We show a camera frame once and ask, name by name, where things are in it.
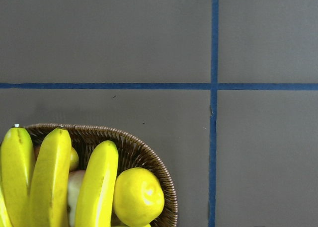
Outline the yellow banana moved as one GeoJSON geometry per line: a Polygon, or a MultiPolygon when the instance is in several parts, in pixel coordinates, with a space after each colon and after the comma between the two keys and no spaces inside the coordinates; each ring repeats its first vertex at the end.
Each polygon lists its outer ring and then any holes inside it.
{"type": "Polygon", "coordinates": [[[118,150],[113,141],[103,141],[93,150],[79,190],[75,226],[111,226],[118,160],[118,150]]]}
{"type": "Polygon", "coordinates": [[[68,176],[71,138],[63,128],[52,130],[43,140],[35,163],[30,189],[30,225],[67,227],[68,176]]]}

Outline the brown wicker basket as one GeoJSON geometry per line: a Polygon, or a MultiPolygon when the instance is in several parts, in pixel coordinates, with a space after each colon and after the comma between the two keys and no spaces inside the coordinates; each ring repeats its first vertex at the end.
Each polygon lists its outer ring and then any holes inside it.
{"type": "Polygon", "coordinates": [[[161,158],[144,141],[136,136],[110,127],[63,124],[69,131],[72,146],[78,153],[78,169],[85,169],[93,149],[102,141],[112,140],[118,149],[118,173],[133,167],[150,170],[159,180],[164,193],[162,213],[150,225],[175,227],[178,221],[178,203],[173,180],[161,158]]]}

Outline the yellow banana in basket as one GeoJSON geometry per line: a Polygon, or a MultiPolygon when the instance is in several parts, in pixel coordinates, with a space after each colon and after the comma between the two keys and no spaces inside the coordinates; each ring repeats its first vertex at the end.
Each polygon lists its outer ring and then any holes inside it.
{"type": "Polygon", "coordinates": [[[0,149],[1,187],[14,227],[29,226],[29,189],[35,165],[33,143],[25,128],[13,127],[0,149]]]}

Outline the yellow lemon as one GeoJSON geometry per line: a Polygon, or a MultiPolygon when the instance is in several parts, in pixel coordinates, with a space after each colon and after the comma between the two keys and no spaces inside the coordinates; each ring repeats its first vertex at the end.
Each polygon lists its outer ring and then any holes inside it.
{"type": "Polygon", "coordinates": [[[159,180],[149,170],[134,167],[116,179],[113,209],[118,219],[129,227],[144,227],[164,208],[164,193],[159,180]]]}

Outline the pink white peach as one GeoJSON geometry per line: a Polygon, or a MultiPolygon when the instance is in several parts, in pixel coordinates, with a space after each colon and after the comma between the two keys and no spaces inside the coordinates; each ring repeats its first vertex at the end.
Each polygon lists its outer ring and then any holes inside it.
{"type": "Polygon", "coordinates": [[[78,202],[80,187],[83,181],[85,170],[77,170],[69,173],[68,179],[68,219],[69,226],[75,226],[75,214],[78,202]]]}

